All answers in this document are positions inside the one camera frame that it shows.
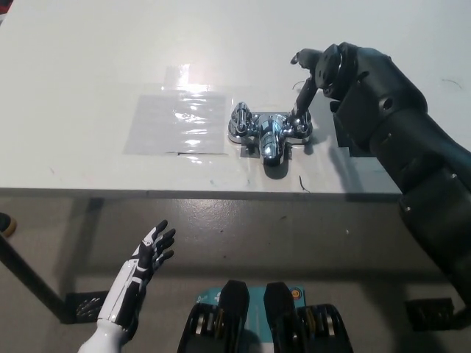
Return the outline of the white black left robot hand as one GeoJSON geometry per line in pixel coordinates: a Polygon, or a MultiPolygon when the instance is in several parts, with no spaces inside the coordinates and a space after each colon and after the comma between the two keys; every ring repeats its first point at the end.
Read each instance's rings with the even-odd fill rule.
{"type": "Polygon", "coordinates": [[[155,272],[174,254],[170,247],[174,243],[176,230],[167,226],[168,221],[163,220],[153,227],[124,262],[99,312],[100,321],[129,329],[138,320],[147,285],[155,272]]]}

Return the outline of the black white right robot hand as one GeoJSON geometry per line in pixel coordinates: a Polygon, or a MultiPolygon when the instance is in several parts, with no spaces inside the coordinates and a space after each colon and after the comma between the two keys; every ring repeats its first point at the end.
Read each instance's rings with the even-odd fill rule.
{"type": "Polygon", "coordinates": [[[311,105],[319,88],[330,87],[339,72],[341,56],[338,46],[332,44],[324,51],[316,49],[302,49],[291,59],[291,64],[298,64],[301,68],[309,70],[310,76],[295,100],[291,111],[291,120],[301,118],[311,105]]]}

